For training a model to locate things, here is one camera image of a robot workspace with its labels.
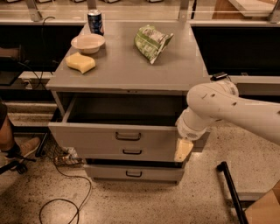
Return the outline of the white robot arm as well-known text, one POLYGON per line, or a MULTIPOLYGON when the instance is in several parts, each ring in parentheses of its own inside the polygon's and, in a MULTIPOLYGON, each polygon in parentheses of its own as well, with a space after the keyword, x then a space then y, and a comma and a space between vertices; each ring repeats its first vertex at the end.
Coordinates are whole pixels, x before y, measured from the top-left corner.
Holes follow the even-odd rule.
POLYGON ((187 109, 183 110, 176 127, 177 140, 174 160, 184 161, 207 127, 225 120, 259 137, 280 144, 280 104, 241 98, 236 85, 229 80, 199 84, 186 96, 187 109))

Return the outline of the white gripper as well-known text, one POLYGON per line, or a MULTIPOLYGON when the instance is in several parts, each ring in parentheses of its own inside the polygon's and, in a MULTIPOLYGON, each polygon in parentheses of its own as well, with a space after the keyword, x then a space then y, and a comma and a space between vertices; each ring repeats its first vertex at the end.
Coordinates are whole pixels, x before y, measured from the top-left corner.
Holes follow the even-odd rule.
POLYGON ((178 133, 182 138, 177 140, 174 161, 183 162, 193 148, 192 141, 200 139, 216 120, 217 115, 214 109, 192 109, 190 107, 185 109, 176 121, 178 133))

